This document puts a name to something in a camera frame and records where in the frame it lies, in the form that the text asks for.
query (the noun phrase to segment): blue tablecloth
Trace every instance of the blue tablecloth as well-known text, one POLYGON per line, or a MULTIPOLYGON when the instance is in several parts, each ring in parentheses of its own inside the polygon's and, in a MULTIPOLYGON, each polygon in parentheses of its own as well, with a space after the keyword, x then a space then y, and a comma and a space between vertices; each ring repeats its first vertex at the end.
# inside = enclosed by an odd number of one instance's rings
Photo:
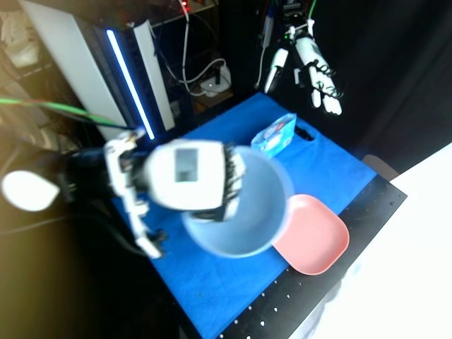
MULTIPOLYGON (((286 113, 259 93, 186 137, 249 145, 260 130, 286 113)), ((295 136, 276 159, 290 175, 296 194, 311 194, 338 214, 375 173, 306 122, 299 119, 297 125, 315 140, 295 136)), ((145 221, 169 236, 165 257, 152 263, 203 338, 218 336, 287 267, 274 248, 241 259, 209 254, 191 240, 179 213, 153 203, 145 221)))

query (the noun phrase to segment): blue plastic package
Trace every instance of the blue plastic package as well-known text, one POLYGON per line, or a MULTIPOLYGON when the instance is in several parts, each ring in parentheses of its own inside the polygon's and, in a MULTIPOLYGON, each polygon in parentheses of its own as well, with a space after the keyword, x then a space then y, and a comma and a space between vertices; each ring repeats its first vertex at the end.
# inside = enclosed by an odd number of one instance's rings
POLYGON ((251 141, 251 148, 274 157, 290 144, 294 136, 297 115, 287 113, 269 127, 260 131, 251 141))

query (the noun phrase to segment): white table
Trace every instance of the white table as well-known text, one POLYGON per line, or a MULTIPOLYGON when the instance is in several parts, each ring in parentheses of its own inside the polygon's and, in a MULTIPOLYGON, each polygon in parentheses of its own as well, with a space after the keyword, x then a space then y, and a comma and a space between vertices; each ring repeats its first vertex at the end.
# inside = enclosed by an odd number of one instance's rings
POLYGON ((290 339, 452 338, 452 144, 391 183, 407 199, 290 339))

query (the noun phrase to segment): power strip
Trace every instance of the power strip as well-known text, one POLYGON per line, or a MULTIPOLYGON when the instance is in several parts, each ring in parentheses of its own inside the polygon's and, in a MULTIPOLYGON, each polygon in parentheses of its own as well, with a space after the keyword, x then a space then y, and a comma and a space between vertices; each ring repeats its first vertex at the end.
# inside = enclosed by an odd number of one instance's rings
POLYGON ((201 90, 206 92, 206 96, 215 97, 216 95, 228 90, 231 87, 231 73, 226 66, 220 67, 220 83, 215 83, 215 76, 203 81, 200 84, 201 90))

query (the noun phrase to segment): light blue bucket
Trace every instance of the light blue bucket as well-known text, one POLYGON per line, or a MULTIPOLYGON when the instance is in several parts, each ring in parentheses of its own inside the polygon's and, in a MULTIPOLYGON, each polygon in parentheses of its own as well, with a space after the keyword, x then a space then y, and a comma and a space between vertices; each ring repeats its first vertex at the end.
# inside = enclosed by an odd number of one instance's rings
POLYGON ((250 147, 235 150, 246 165, 236 215, 225 222, 199 222, 189 212, 182 220, 191 238, 218 256, 241 258, 268 249, 285 231, 292 182, 275 160, 250 147))

